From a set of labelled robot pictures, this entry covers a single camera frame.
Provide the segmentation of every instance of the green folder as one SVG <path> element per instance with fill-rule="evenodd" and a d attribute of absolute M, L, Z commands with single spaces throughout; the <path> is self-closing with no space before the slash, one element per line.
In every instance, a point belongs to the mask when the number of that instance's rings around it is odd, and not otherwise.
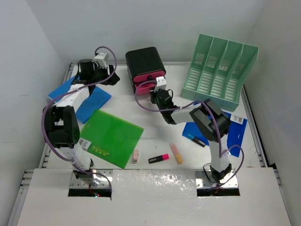
<path fill-rule="evenodd" d="M 81 130 L 80 137 L 91 142 L 87 148 L 89 153 L 124 169 L 143 130 L 114 115 L 96 110 Z"/>

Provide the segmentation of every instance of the qr code sticker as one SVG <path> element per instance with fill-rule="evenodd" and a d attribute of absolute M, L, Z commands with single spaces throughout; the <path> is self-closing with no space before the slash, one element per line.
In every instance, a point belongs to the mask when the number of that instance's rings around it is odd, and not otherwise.
<path fill-rule="evenodd" d="M 82 147 L 82 149 L 84 149 L 85 151 L 87 151 L 88 148 L 91 145 L 91 142 L 88 141 L 88 140 L 86 140 L 86 139 L 80 138 L 79 139 L 79 145 Z"/>
<path fill-rule="evenodd" d="M 239 124 L 243 124 L 243 122 L 244 122 L 244 119 L 242 117 L 237 116 L 237 115 L 231 115 L 230 120 L 233 121 L 233 122 L 237 122 Z"/>

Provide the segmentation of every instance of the gray wall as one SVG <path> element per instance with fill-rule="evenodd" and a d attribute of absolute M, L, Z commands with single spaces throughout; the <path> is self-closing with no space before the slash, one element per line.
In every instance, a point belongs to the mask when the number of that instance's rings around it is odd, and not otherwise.
<path fill-rule="evenodd" d="M 118 60 L 156 46 L 164 61 L 190 61 L 198 34 L 246 41 L 264 0 L 27 0 L 62 61 L 111 47 Z"/>
<path fill-rule="evenodd" d="M 25 169 L 38 166 L 46 95 L 64 67 L 31 9 L 0 0 L 0 225 L 7 225 Z"/>
<path fill-rule="evenodd" d="M 277 165 L 293 225 L 301 225 L 300 12 L 300 0 L 266 1 L 248 40 L 260 52 L 246 84 L 264 148 Z"/>

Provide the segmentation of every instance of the blue folder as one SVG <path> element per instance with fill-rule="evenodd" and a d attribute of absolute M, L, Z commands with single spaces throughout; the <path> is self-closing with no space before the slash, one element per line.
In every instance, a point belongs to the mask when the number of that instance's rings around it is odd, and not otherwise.
<path fill-rule="evenodd" d="M 56 98 L 59 95 L 62 95 L 70 90 L 71 83 L 73 81 L 73 78 L 69 79 L 67 82 L 65 82 L 63 85 L 52 91 L 48 97 L 50 99 Z M 77 119 L 85 123 L 91 115 L 94 113 L 96 109 L 99 109 L 102 107 L 109 99 L 111 98 L 111 95 L 107 92 L 103 91 L 102 89 L 95 87 L 94 91 L 92 92 L 91 96 L 89 96 L 79 107 L 79 109 L 76 112 Z"/>
<path fill-rule="evenodd" d="M 229 118 L 231 117 L 230 113 L 226 113 L 226 115 Z M 243 124 L 239 124 L 237 122 L 231 121 L 230 132 L 228 134 L 228 140 L 227 140 L 228 148 L 231 147 L 232 145 L 241 146 L 243 142 L 243 137 L 244 137 L 247 122 L 248 122 L 247 119 L 244 119 Z M 182 135 L 184 137 L 188 137 L 189 134 L 191 134 L 194 137 L 197 137 L 198 139 L 206 143 L 206 145 L 209 145 L 208 140 L 203 136 L 203 134 L 201 133 L 201 131 L 198 129 L 197 125 L 194 122 L 188 122 L 185 125 Z M 238 147 L 234 147 L 230 150 L 230 153 L 231 155 L 239 157 L 240 149 Z"/>

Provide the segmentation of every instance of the blue marker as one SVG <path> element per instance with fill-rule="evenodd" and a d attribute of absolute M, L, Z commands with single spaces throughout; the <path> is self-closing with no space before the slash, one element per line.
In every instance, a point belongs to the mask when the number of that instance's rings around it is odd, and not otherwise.
<path fill-rule="evenodd" d="M 201 141 L 200 139 L 198 139 L 197 137 L 195 137 L 191 134 L 188 134 L 187 138 L 192 140 L 194 143 L 197 143 L 198 145 L 200 145 L 202 147 L 206 146 L 206 144 L 203 141 Z"/>

